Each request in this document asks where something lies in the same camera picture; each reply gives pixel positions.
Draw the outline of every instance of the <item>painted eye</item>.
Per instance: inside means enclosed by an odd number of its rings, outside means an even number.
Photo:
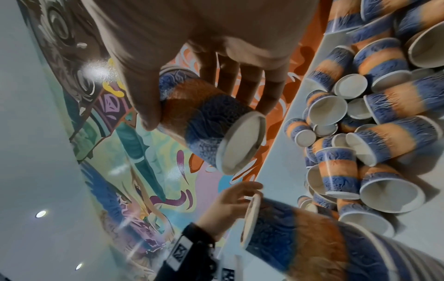
[[[65,19],[57,10],[51,9],[49,11],[48,20],[52,30],[60,39],[68,40],[71,37]]]
[[[78,70],[75,76],[83,92],[90,96],[93,95],[96,89],[96,85],[94,84],[94,82],[91,79],[85,77],[82,70]]]

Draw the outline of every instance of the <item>colorful wall painting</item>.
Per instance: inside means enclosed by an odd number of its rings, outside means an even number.
[[[125,257],[132,279],[151,280],[175,234],[196,220],[219,192],[257,177],[322,40],[331,2],[320,1],[291,57],[284,94],[267,116],[260,150],[242,171],[228,176],[169,136],[142,129],[80,0],[18,0],[97,215],[115,251]],[[186,46],[171,63],[198,73]]]

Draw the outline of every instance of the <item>recessed light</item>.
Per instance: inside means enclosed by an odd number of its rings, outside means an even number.
[[[42,217],[46,216],[46,214],[47,214],[46,211],[40,211],[37,213],[36,218],[37,219],[42,218]]]

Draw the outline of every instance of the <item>black sleeve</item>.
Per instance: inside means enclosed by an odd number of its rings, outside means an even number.
[[[211,281],[217,265],[213,258],[215,241],[191,223],[182,232],[154,281]]]

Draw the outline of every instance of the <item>white ceiling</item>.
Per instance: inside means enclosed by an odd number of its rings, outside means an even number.
[[[117,280],[14,0],[2,1],[0,38],[0,272],[12,281]]]

